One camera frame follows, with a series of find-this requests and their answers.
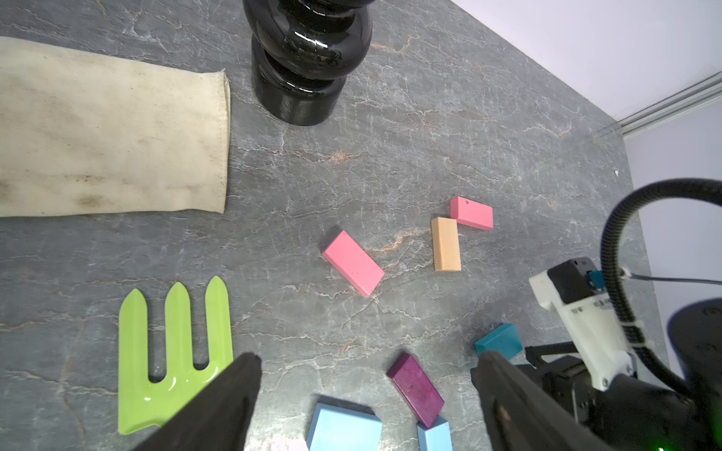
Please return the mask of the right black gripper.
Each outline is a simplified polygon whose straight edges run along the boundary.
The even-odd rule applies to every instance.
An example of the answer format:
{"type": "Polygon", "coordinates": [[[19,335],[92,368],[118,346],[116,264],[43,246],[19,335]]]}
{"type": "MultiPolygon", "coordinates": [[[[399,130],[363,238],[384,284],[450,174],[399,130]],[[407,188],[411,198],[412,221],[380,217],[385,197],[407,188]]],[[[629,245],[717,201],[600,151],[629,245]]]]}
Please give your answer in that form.
{"type": "Polygon", "coordinates": [[[607,390],[592,386],[573,342],[526,347],[524,374],[579,425],[616,450],[719,450],[690,398],[619,375],[607,390]]]}

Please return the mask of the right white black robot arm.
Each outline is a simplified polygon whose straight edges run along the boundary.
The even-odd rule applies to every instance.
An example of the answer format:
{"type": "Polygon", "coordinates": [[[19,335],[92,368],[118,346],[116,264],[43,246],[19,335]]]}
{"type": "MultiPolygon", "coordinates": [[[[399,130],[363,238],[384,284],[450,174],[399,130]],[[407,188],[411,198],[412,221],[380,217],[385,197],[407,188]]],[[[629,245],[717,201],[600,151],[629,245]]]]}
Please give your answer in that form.
{"type": "Polygon", "coordinates": [[[520,368],[575,421],[615,450],[718,450],[721,447],[721,301],[679,310],[667,334],[688,394],[620,374],[592,387],[570,342],[526,348],[520,368]]]}

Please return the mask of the teal block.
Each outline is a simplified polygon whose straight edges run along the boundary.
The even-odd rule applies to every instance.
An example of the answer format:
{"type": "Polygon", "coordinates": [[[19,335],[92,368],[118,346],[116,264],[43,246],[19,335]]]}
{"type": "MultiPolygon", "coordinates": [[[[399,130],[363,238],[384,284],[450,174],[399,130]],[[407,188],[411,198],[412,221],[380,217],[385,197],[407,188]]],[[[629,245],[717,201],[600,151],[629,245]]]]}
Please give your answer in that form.
{"type": "Polygon", "coordinates": [[[474,344],[477,355],[487,351],[496,351],[507,360],[517,357],[524,347],[517,327],[514,324],[502,324],[474,344]]]}

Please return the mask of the tan wooden block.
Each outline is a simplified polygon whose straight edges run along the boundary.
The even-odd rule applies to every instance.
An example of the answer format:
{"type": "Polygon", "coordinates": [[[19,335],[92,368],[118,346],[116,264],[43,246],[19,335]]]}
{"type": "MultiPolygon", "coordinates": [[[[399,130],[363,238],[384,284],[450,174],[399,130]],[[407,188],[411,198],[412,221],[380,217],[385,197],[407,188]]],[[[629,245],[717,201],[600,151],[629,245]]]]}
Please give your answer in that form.
{"type": "Polygon", "coordinates": [[[432,219],[432,244],[436,272],[462,270],[458,225],[454,219],[445,217],[432,219]]]}

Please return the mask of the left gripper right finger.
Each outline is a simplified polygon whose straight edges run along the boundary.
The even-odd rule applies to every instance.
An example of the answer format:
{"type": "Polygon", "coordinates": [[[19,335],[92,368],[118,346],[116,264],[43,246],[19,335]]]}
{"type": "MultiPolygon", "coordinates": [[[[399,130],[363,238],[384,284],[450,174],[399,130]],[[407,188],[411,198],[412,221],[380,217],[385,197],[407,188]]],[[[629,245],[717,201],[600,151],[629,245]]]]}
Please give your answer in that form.
{"type": "Polygon", "coordinates": [[[471,370],[494,450],[609,450],[517,366],[487,351],[471,370]]]}

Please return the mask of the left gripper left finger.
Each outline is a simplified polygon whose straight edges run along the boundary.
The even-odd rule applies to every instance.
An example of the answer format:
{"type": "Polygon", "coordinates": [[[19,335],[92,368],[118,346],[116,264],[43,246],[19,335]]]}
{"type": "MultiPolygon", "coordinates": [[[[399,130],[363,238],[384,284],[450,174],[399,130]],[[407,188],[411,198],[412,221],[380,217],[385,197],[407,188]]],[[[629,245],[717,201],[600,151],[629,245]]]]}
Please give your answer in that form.
{"type": "Polygon", "coordinates": [[[242,450],[261,389],[261,358],[243,353],[137,450],[242,450]]]}

